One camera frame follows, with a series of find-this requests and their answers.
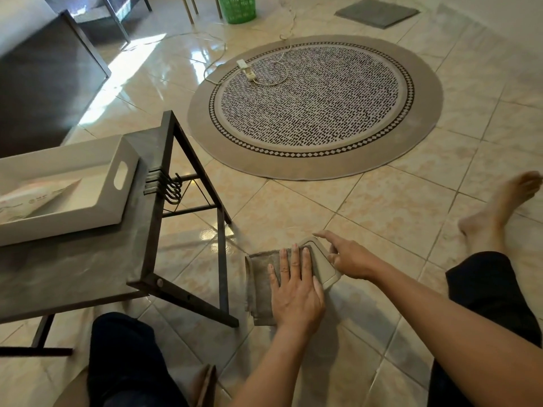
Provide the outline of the person's left hand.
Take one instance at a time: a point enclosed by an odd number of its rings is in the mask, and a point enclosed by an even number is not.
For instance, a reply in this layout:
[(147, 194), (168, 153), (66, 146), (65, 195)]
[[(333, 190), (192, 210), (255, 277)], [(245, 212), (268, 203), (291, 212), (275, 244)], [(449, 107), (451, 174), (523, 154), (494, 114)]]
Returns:
[(308, 248), (302, 250), (300, 255), (302, 281), (298, 285), (290, 284), (290, 256), (286, 249), (280, 250), (281, 287), (277, 294), (271, 293), (277, 328), (289, 326), (317, 330), (325, 307), (320, 307), (314, 289), (311, 254)]

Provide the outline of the beige square lid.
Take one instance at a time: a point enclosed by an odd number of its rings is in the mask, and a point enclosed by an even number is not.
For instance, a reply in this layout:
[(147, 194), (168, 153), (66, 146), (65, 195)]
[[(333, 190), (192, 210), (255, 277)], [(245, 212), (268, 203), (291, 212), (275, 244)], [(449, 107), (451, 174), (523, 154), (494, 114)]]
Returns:
[(316, 237), (308, 237), (298, 243), (300, 255), (302, 250), (308, 248), (311, 254), (312, 271), (316, 278), (321, 283), (324, 291), (329, 290), (337, 281), (340, 280), (342, 274), (334, 268), (328, 261), (329, 251), (322, 245)]

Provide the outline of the grey cloth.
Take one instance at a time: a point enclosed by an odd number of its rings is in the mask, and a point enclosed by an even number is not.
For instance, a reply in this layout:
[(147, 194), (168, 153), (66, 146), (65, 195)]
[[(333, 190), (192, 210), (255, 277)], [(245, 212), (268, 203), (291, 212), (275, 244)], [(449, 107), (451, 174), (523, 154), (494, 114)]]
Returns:
[(268, 265), (280, 270), (280, 251), (272, 250), (245, 255), (246, 305), (245, 309), (255, 326), (275, 326), (271, 302)]

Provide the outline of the person's left forearm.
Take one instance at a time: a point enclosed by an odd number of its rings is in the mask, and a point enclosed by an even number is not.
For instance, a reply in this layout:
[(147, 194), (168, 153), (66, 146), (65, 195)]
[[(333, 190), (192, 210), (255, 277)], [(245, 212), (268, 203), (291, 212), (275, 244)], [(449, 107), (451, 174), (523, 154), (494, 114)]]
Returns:
[(303, 356), (316, 329), (281, 326), (230, 407), (292, 407)]

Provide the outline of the person's right forearm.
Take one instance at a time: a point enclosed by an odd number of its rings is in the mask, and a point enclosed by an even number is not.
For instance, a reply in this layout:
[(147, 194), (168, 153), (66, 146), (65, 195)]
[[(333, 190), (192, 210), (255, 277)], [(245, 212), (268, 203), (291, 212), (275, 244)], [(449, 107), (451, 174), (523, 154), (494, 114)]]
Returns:
[(385, 262), (368, 279), (475, 407), (543, 407), (543, 349)]

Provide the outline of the person's foot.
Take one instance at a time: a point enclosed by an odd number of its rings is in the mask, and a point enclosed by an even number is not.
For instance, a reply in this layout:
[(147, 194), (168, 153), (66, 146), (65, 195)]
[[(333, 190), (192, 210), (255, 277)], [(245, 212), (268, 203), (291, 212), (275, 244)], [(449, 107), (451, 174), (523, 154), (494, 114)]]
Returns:
[(501, 184), (480, 211), (461, 218), (458, 228), (464, 237), (467, 255), (481, 252), (507, 254), (506, 225), (509, 219), (537, 194), (542, 185), (540, 172), (523, 172)]
[(193, 380), (193, 407), (214, 407), (217, 368), (215, 365), (203, 366)]

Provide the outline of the person's right leg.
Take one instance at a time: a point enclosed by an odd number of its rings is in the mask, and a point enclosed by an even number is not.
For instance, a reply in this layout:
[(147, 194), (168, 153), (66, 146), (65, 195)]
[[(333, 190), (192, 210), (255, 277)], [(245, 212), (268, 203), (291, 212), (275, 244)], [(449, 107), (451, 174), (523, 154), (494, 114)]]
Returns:
[[(450, 300), (542, 347), (539, 323), (505, 254), (475, 253), (445, 276)], [(432, 364), (427, 407), (473, 407), (438, 361)]]

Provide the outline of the person's leg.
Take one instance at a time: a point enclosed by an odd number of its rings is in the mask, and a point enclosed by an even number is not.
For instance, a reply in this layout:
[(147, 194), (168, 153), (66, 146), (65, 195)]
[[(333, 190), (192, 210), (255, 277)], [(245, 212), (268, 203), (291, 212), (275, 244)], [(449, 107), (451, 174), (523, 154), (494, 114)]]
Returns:
[[(539, 323), (505, 254), (475, 253), (445, 276), (450, 300), (542, 347)], [(438, 361), (432, 364), (427, 407), (473, 407)]]
[(92, 323), (87, 392), (90, 407), (189, 407), (153, 328), (119, 312)]

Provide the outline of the person's left leg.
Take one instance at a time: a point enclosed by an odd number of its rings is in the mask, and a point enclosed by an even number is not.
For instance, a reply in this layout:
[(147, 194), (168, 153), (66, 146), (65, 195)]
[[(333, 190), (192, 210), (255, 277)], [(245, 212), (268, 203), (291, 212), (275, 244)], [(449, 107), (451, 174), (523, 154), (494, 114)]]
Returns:
[(119, 312), (92, 323), (87, 392), (90, 407), (189, 407), (153, 328)]

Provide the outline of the person's right foot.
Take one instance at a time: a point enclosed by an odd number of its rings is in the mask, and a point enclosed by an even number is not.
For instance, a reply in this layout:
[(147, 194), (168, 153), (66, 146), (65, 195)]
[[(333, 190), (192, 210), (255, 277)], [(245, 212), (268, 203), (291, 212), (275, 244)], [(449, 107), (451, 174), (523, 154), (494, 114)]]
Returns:
[(507, 254), (506, 225), (509, 219), (537, 194), (542, 185), (540, 172), (523, 172), (501, 184), (480, 211), (461, 218), (458, 228), (464, 237), (467, 255), (481, 252)]

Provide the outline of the white rectangular tray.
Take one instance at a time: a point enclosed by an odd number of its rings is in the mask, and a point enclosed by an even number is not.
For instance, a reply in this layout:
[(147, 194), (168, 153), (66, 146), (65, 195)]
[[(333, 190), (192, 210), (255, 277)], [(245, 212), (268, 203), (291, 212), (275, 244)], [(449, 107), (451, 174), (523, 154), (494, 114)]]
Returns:
[(123, 135), (1, 158), (0, 195), (33, 182), (81, 181), (27, 218), (0, 225), (0, 246), (120, 223), (138, 163)]

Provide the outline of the white power strip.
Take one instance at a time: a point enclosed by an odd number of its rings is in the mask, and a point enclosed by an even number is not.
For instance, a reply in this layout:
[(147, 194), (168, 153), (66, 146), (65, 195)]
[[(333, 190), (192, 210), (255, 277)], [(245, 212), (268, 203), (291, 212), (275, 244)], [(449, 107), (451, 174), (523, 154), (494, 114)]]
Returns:
[(244, 74), (244, 76), (248, 79), (248, 81), (254, 82), (254, 83), (257, 82), (257, 76), (256, 76), (255, 72), (253, 71), (252, 67), (250, 65), (248, 65), (248, 63), (245, 60), (243, 60), (243, 59), (237, 60), (236, 63), (237, 63), (237, 66), (238, 66), (240, 72)]

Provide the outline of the grey floor mat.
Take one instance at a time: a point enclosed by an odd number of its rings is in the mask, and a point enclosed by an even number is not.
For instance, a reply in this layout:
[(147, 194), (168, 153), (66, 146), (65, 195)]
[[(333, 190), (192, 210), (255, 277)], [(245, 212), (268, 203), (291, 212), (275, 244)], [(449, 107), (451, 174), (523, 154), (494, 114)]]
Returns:
[(419, 13), (418, 9), (412, 7), (379, 0), (361, 0), (336, 11), (335, 16), (378, 29), (387, 29)]

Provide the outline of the dark sofa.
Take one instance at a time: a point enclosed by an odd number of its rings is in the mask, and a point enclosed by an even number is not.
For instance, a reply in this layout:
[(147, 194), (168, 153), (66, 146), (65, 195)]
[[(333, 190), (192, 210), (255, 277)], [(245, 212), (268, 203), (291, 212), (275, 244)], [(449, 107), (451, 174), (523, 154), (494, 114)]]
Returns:
[(60, 146), (110, 76), (68, 11), (0, 55), (0, 158)]

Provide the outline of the grey side table black frame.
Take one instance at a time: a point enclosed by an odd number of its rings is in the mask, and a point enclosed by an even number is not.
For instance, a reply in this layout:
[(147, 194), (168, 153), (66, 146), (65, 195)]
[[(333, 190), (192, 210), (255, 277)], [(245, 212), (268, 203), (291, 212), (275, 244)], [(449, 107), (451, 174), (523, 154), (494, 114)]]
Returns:
[[(56, 314), (148, 295), (231, 328), (225, 226), (232, 220), (173, 111), (161, 125), (125, 137), (140, 156), (120, 224), (0, 247), (0, 325), (41, 316), (29, 347), (0, 346), (0, 358), (71, 356), (46, 347)], [(181, 202), (144, 195), (146, 175), (162, 168), (182, 179)], [(161, 222), (216, 209), (219, 307), (155, 274)]]

